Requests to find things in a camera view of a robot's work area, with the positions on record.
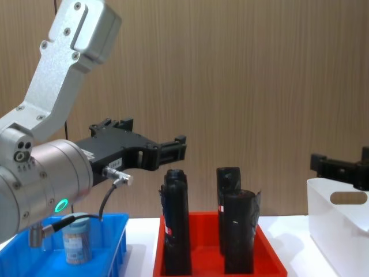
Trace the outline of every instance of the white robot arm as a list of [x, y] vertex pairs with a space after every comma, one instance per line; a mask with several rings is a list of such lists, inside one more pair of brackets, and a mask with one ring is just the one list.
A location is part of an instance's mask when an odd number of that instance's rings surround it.
[[103, 0], [61, 3], [24, 101], [0, 118], [0, 242], [91, 189], [91, 165], [78, 146], [33, 145], [62, 127], [85, 74], [108, 58], [120, 25]]

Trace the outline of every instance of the blue plastic bin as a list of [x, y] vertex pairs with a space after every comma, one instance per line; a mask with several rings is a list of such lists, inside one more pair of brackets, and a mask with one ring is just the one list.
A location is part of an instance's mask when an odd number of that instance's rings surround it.
[[[60, 220], [52, 216], [43, 225]], [[91, 219], [92, 260], [82, 265], [65, 261], [63, 235], [59, 231], [44, 239], [41, 248], [28, 246], [28, 230], [17, 235], [0, 252], [1, 277], [119, 277], [126, 253], [127, 214], [106, 214], [103, 221]]]

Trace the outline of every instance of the green indicator light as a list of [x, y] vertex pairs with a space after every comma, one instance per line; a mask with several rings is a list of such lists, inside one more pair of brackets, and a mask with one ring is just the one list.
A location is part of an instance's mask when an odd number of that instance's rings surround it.
[[57, 204], [57, 206], [55, 207], [55, 212], [61, 212], [63, 211], [66, 207], [68, 206], [68, 199], [62, 199], [59, 201], [59, 203]]

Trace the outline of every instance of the wood panel background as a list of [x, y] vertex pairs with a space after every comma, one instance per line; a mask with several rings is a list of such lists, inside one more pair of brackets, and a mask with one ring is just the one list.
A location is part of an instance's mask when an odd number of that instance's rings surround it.
[[[184, 169], [192, 211], [216, 209], [216, 167], [240, 166], [264, 215], [307, 213], [310, 153], [358, 160], [369, 140], [365, 0], [109, 0], [123, 25], [109, 61], [86, 78], [68, 120], [89, 135], [134, 118], [155, 141], [188, 139], [186, 160], [130, 170], [106, 211], [160, 214], [169, 168]], [[54, 18], [52, 1], [0, 0], [0, 113], [21, 102]], [[76, 205], [97, 212], [110, 183]]]

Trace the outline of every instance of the silver connector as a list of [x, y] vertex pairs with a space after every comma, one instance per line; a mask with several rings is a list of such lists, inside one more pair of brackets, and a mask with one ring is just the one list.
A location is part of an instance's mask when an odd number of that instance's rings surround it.
[[31, 248], [38, 248], [42, 246], [43, 230], [41, 222], [37, 222], [29, 228], [28, 245]]
[[103, 175], [109, 179], [114, 179], [114, 185], [117, 187], [121, 185], [132, 185], [133, 176], [118, 171], [116, 169], [112, 169], [111, 167], [105, 167], [103, 169]]

